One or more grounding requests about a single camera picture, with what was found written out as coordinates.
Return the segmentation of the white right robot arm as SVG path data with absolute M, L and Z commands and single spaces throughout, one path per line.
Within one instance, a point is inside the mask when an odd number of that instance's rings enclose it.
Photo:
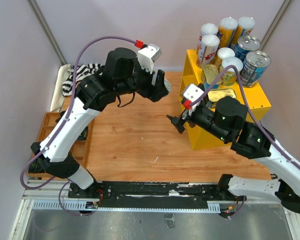
M 247 106 L 226 96 L 217 102 L 214 111 L 200 103 L 192 114 L 186 109 L 179 117 L 168 115 L 167 118 L 179 133 L 185 130 L 185 123 L 198 126 L 225 144 L 231 143 L 230 148 L 236 154 L 261 163 L 277 175 L 271 180 L 256 180 L 223 174 L 216 187 L 220 199 L 264 198 L 300 214 L 300 163 L 287 160 L 275 148 L 275 137 L 266 137 L 269 131 L 246 121 L 247 113 Z

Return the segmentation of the red label can white lid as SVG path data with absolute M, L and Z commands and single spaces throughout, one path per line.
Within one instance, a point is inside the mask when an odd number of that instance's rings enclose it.
M 213 23 L 203 24 L 201 26 L 201 29 L 200 29 L 198 44 L 197 44 L 197 47 L 196 47 L 196 53 L 198 53 L 200 48 L 201 48 L 201 45 L 202 45 L 201 42 L 202 42 L 203 36 L 205 36 L 205 35 L 217 35 L 218 31 L 219 31 L 219 27 L 216 26 Z

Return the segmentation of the short green can white lid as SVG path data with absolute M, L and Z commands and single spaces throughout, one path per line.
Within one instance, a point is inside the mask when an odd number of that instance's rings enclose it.
M 170 93 L 171 89 L 172 89 L 172 85 L 166 78 L 164 78 L 164 86 L 165 86 L 166 90 Z

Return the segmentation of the blue can silver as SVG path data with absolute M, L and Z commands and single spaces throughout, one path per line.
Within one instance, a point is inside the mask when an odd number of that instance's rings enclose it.
M 258 38 L 246 35 L 238 38 L 237 43 L 234 47 L 235 57 L 244 61 L 246 55 L 250 51 L 256 51 L 260 48 L 261 42 Z
M 254 87 L 271 64 L 270 56 L 260 50 L 249 51 L 243 61 L 240 79 L 243 87 Z

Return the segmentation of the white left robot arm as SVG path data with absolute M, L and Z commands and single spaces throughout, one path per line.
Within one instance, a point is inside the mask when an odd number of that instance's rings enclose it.
M 154 62 L 161 54 L 154 44 L 138 52 L 118 47 L 108 53 L 102 74 L 85 77 L 75 90 L 73 104 L 49 136 L 31 145 L 46 173 L 71 180 L 86 198 L 97 193 L 95 179 L 77 162 L 70 149 L 86 126 L 122 95 L 139 94 L 158 102 L 169 94 L 164 71 L 154 71 Z

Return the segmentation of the tall can white lid front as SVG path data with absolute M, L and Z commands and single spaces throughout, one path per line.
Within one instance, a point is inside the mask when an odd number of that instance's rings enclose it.
M 220 39 L 214 34 L 204 35 L 201 39 L 201 47 L 198 51 L 196 65 L 199 68 L 209 64 L 217 52 Z

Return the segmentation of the tall yellow blue can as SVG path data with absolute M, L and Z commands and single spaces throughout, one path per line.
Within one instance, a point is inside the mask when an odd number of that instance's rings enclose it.
M 230 48 L 233 50 L 242 36 L 248 36 L 255 27 L 255 20 L 252 17 L 243 16 L 238 20 L 238 27 L 232 37 Z

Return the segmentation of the yellow can white lid front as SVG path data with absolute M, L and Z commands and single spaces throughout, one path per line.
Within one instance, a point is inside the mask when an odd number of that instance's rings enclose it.
M 230 65 L 235 66 L 239 73 L 243 69 L 243 62 L 239 58 L 235 56 L 229 56 L 222 60 L 219 72 L 222 72 L 224 68 Z M 232 68 L 229 68 L 221 77 L 221 84 L 224 86 L 231 86 L 236 82 L 236 80 L 236 72 Z

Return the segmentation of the tall can white lid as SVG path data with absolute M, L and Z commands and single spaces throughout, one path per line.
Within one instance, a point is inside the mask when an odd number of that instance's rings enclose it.
M 237 30 L 238 22 L 232 17 L 223 18 L 218 27 L 217 37 L 219 38 L 219 48 L 228 48 Z
M 201 39 L 201 47 L 198 51 L 196 65 L 199 68 L 209 64 L 217 52 L 220 39 L 214 34 L 204 35 Z

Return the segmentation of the gold sardine tin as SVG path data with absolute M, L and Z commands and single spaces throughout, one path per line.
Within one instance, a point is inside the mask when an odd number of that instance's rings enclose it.
M 219 70 L 214 64 L 206 64 L 202 67 L 201 81 L 204 85 L 204 89 L 207 90 L 213 81 L 219 75 Z
M 210 90 L 207 94 L 208 102 L 206 107 L 209 109 L 215 108 L 217 102 L 227 96 L 234 99 L 237 98 L 236 92 L 232 88 L 218 88 Z

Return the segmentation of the small can white lid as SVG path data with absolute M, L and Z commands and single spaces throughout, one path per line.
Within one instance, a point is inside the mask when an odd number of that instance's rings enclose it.
M 225 58 L 234 57 L 234 56 L 235 56 L 235 52 L 231 48 L 222 47 L 216 52 L 216 55 L 215 55 L 214 59 L 212 60 L 212 64 L 214 64 L 217 67 L 217 69 L 219 70 L 222 65 L 222 61 Z

